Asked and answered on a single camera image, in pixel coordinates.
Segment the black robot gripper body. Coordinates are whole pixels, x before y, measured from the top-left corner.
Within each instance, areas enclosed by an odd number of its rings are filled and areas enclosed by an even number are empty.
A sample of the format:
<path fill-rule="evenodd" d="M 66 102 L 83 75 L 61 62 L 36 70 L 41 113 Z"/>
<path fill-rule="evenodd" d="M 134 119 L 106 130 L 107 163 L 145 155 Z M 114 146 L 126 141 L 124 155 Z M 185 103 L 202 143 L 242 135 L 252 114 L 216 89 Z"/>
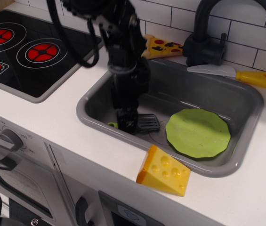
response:
<path fill-rule="evenodd" d="M 137 114 L 138 98 L 149 89 L 151 71 L 146 58 L 137 61 L 135 69 L 128 74 L 114 75 L 111 88 L 114 109 L 132 117 Z"/>

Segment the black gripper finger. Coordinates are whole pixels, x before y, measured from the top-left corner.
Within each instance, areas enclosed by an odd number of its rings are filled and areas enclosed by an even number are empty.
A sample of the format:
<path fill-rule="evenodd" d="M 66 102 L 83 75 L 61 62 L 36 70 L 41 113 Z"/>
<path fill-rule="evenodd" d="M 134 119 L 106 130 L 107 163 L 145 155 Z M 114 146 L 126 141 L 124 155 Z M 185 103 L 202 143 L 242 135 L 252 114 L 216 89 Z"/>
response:
<path fill-rule="evenodd" d="M 118 129 L 134 134 L 137 129 L 138 112 L 137 108 L 119 109 L 116 114 Z"/>

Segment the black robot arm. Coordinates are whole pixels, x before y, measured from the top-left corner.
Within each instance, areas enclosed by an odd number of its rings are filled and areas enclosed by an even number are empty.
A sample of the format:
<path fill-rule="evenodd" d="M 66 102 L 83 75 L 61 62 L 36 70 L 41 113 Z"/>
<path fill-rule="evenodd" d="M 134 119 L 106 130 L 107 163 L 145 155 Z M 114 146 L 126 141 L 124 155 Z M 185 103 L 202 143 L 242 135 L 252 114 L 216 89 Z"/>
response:
<path fill-rule="evenodd" d="M 138 98 L 148 91 L 151 76 L 142 56 L 146 41 L 135 8 L 128 0 L 65 0 L 63 6 L 90 25 L 98 25 L 108 53 L 108 70 L 113 74 L 111 95 L 118 128 L 134 133 Z"/>

